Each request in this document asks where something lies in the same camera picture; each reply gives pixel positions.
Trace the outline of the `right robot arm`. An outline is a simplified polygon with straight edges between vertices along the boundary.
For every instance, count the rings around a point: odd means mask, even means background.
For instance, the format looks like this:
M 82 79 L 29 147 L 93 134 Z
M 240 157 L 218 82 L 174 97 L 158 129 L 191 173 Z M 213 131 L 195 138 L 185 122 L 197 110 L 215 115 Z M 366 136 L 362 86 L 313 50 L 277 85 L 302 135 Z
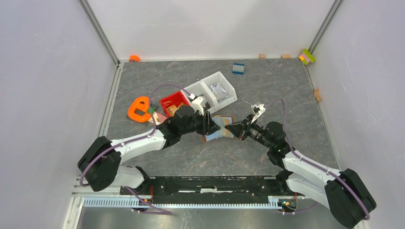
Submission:
M 377 203 L 354 170 L 341 171 L 304 156 L 289 145 L 281 123 L 272 121 L 259 126 L 250 114 L 225 128 L 240 140 L 251 138 L 268 149 L 271 163 L 282 168 L 276 181 L 280 194 L 296 192 L 309 197 L 349 229 L 362 220 L 369 220 L 370 213 L 376 209 Z

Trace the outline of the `white divided plastic bin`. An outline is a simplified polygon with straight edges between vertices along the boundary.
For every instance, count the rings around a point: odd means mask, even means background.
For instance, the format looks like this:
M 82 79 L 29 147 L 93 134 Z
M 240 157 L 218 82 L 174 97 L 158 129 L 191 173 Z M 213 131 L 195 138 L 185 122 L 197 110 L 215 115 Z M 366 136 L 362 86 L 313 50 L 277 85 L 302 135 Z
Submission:
M 218 112 L 238 100 L 234 87 L 220 71 L 186 86 L 185 90 L 196 96 L 203 95 L 210 113 Z

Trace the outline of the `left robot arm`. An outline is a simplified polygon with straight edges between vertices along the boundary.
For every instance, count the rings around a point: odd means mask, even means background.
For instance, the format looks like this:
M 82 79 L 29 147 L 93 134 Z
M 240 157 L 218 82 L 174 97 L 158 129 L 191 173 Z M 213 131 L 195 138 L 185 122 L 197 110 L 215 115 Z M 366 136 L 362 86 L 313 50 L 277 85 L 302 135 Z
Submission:
M 138 194 L 145 194 L 149 191 L 150 181 L 139 168 L 126 167 L 124 162 L 144 153 L 171 147 L 178 143 L 183 135 L 211 135 L 220 129 L 210 112 L 201 113 L 185 105 L 177 110 L 174 116 L 145 133 L 116 140 L 100 136 L 94 140 L 77 164 L 82 172 L 80 185 L 89 186 L 94 192 L 109 186 L 127 186 Z

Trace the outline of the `red plastic bin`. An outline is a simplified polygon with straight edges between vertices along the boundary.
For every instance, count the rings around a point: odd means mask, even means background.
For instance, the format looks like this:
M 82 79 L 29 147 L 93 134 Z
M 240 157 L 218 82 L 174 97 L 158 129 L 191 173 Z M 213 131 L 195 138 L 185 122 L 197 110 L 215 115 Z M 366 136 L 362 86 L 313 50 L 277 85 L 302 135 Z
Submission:
M 170 117 L 168 114 L 168 111 L 167 111 L 167 108 L 169 106 L 171 106 L 171 105 L 175 105 L 175 106 L 190 105 L 182 91 L 177 91 L 171 95 L 168 95 L 168 96 L 160 99 L 160 104 L 163 108 L 164 113 L 168 117 Z

